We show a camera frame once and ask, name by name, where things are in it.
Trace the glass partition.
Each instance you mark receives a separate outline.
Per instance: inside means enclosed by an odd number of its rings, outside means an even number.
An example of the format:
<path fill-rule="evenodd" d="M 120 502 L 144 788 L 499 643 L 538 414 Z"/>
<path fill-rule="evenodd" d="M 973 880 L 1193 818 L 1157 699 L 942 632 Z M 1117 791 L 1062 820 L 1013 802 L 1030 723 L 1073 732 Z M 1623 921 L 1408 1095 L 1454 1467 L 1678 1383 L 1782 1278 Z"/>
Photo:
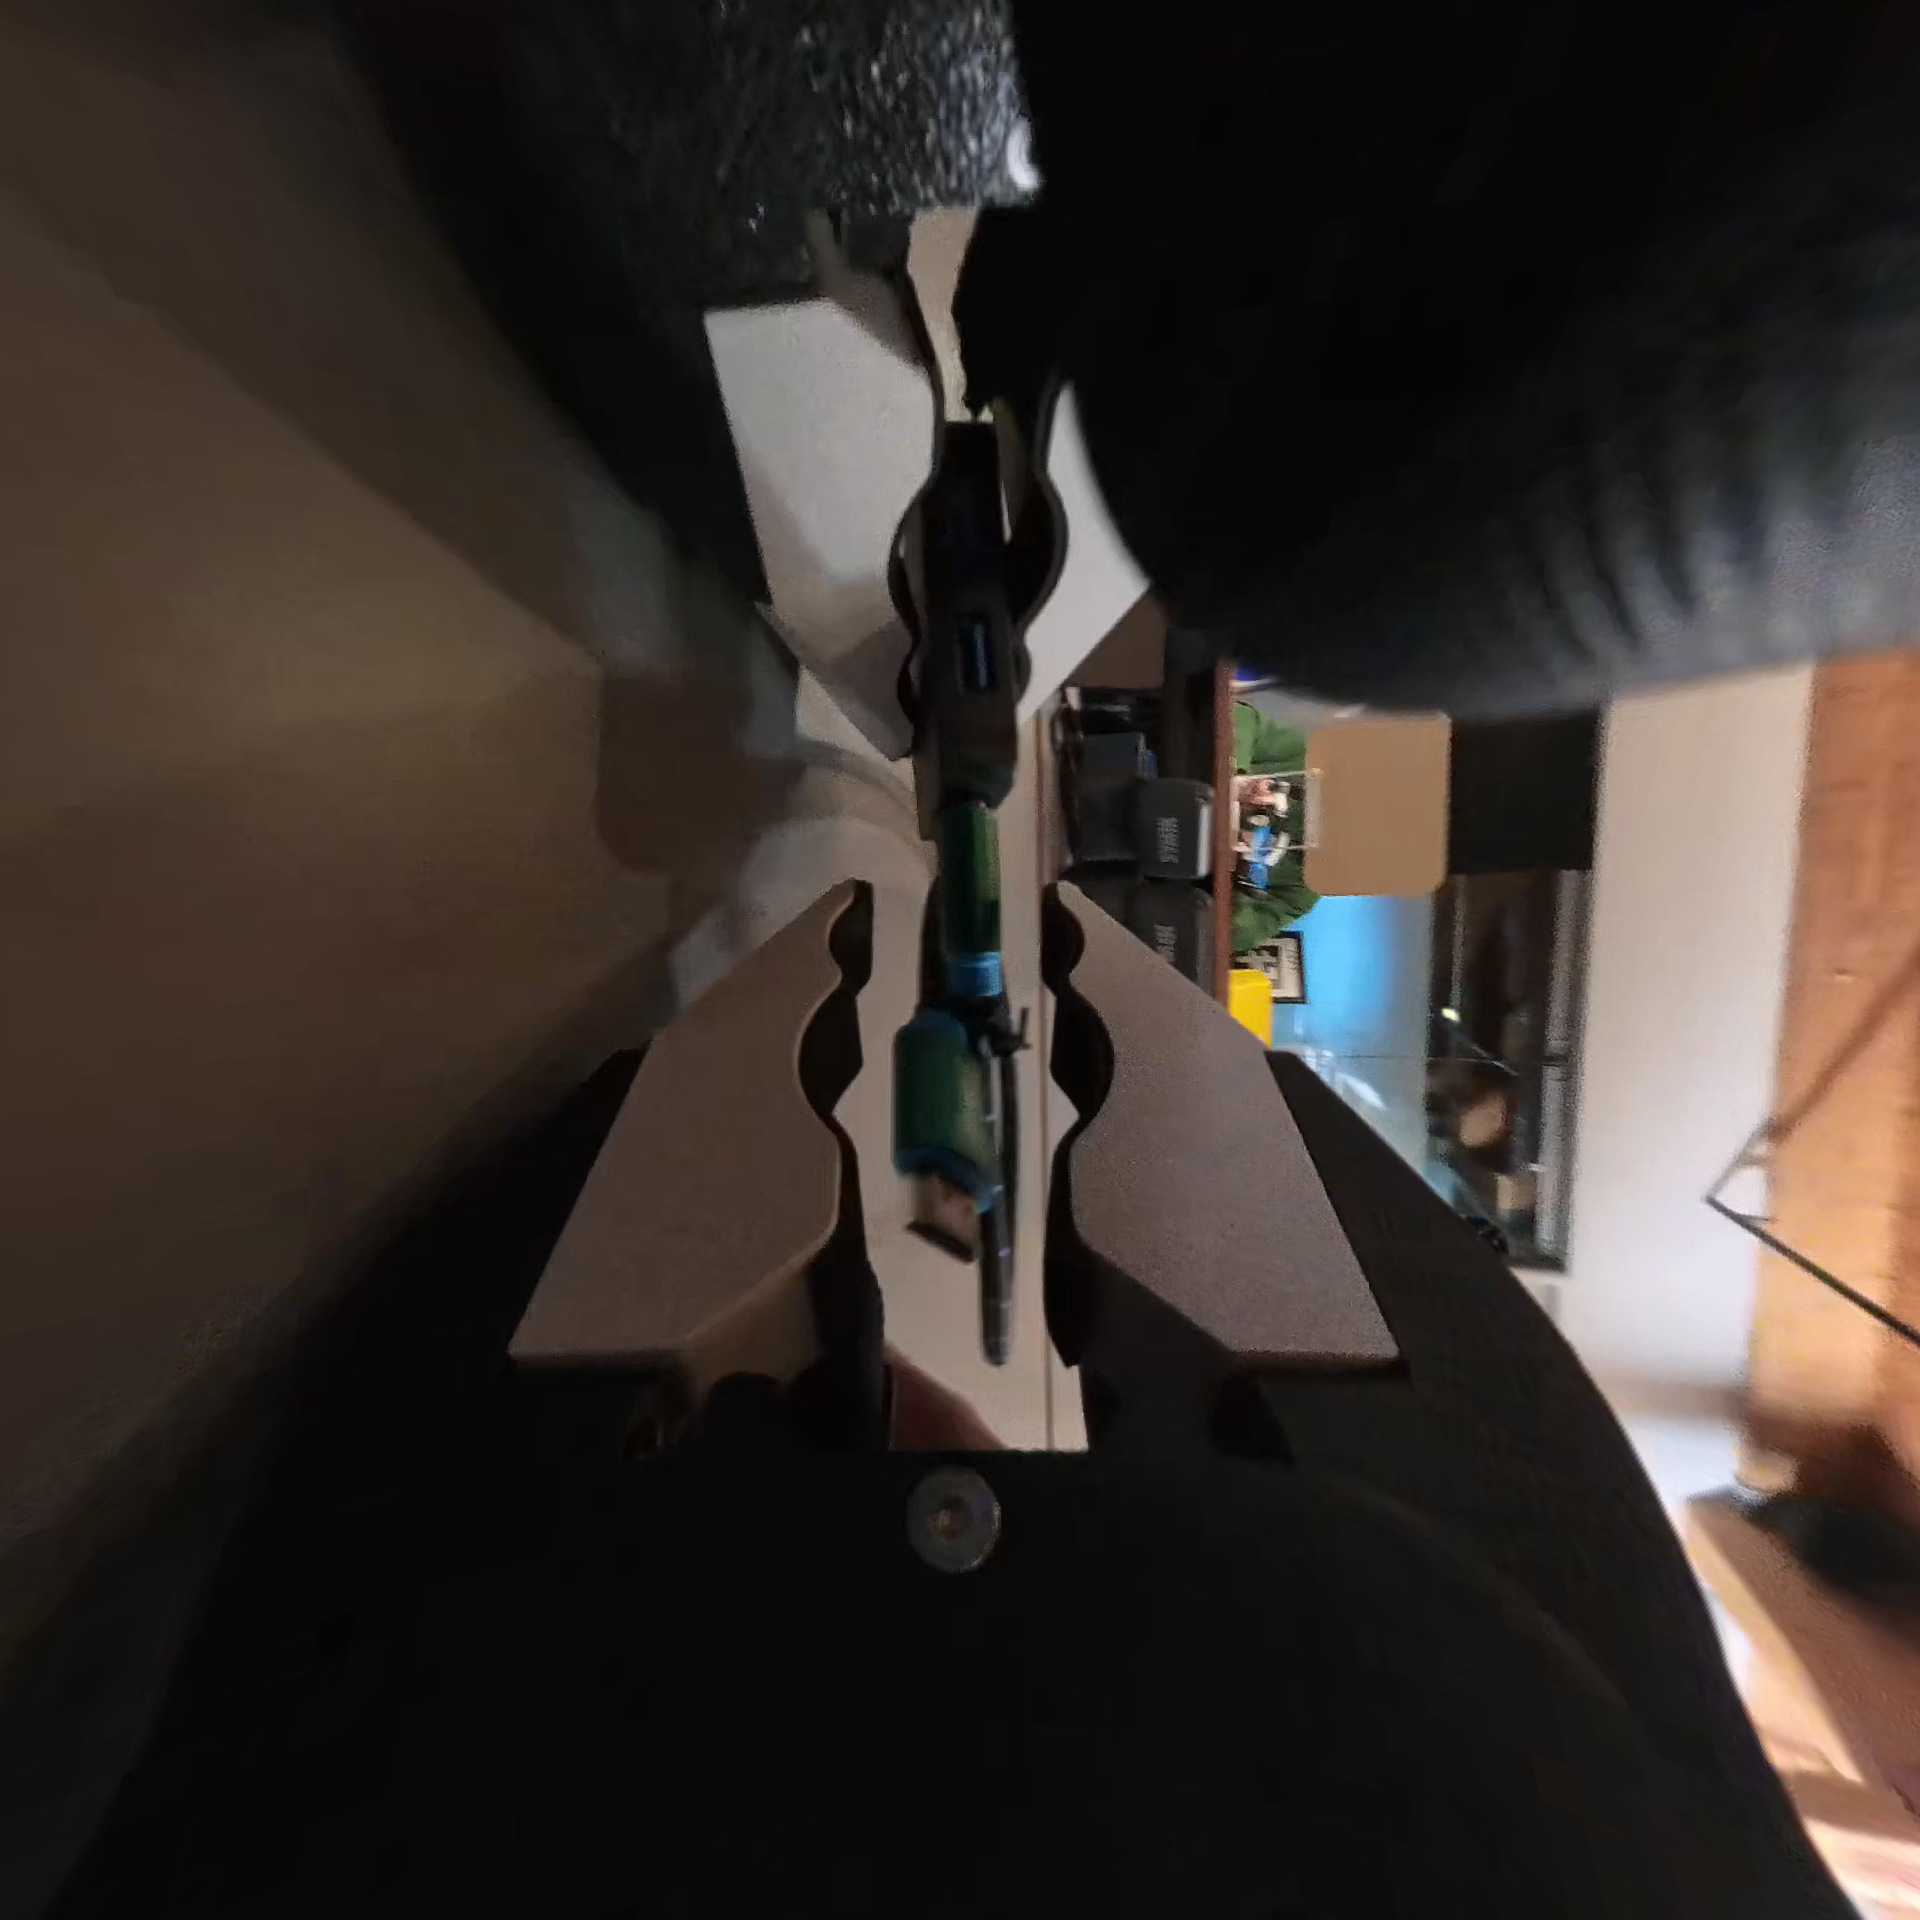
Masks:
<path fill-rule="evenodd" d="M 1298 1054 L 1517 1270 L 1568 1267 L 1592 916 L 1587 871 L 1323 899 L 1299 923 Z"/>

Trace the dark hub adapter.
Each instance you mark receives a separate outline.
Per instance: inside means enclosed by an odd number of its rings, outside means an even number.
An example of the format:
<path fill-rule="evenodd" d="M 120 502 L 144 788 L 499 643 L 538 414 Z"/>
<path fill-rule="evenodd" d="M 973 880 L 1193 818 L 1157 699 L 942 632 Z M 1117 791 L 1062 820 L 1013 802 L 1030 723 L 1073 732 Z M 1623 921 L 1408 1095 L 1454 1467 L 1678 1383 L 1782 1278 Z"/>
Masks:
<path fill-rule="evenodd" d="M 1006 802 L 1016 771 L 1027 664 L 999 442 L 986 423 L 939 428 L 895 559 L 906 628 L 903 706 L 918 827 L 931 839 L 946 810 Z"/>

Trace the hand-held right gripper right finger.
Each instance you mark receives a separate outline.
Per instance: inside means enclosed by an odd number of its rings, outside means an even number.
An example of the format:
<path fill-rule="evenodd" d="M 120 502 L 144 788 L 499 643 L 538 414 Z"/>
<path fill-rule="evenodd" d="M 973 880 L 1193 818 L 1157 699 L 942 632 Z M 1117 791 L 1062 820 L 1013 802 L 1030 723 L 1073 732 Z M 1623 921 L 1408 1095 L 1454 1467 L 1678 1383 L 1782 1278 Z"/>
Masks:
<path fill-rule="evenodd" d="M 1256 1039 L 1072 882 L 1041 903 L 1043 1311 L 1088 1395 L 1401 1363 Z"/>

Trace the black carrying case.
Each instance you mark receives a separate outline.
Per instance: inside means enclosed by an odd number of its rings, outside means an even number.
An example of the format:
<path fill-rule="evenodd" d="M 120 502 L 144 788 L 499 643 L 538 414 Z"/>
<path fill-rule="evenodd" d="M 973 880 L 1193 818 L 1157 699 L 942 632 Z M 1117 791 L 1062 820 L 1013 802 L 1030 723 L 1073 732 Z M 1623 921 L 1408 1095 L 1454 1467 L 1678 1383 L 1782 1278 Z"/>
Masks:
<path fill-rule="evenodd" d="M 1205 887 L 1139 878 L 1126 890 L 1120 921 L 1202 992 L 1214 991 L 1214 900 Z"/>
<path fill-rule="evenodd" d="M 1215 791 L 1183 777 L 1135 777 L 1105 800 L 1101 857 L 1151 880 L 1209 880 Z"/>

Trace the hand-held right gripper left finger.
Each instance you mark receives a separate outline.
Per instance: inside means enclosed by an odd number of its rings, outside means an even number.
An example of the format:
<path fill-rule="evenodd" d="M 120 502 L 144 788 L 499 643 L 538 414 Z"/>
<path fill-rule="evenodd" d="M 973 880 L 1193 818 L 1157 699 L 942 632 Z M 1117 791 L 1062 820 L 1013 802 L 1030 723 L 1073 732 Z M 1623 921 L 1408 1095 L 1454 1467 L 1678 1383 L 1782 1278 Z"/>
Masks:
<path fill-rule="evenodd" d="M 519 1369 L 795 1379 L 823 1355 L 808 1270 L 847 1209 L 858 1032 L 811 1082 L 802 1054 L 871 967 L 872 890 L 839 880 L 656 1034 L 512 1332 Z"/>

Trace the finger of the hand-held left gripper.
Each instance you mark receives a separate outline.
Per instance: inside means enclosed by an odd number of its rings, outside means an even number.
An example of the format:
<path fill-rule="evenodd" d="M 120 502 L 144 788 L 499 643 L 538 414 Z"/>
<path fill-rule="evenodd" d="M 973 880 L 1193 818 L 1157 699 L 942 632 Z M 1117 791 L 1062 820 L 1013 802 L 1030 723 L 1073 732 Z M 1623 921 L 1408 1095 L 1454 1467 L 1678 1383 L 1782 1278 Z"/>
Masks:
<path fill-rule="evenodd" d="M 1041 472 L 1059 512 L 1062 559 L 1026 628 L 1024 710 L 1043 710 L 1062 688 L 1158 688 L 1167 617 L 1112 527 L 1072 386 L 1050 403 Z"/>
<path fill-rule="evenodd" d="M 910 755 L 895 538 L 928 481 L 931 378 L 898 289 L 823 270 L 790 302 L 712 308 L 704 334 L 775 635 L 885 761 Z"/>

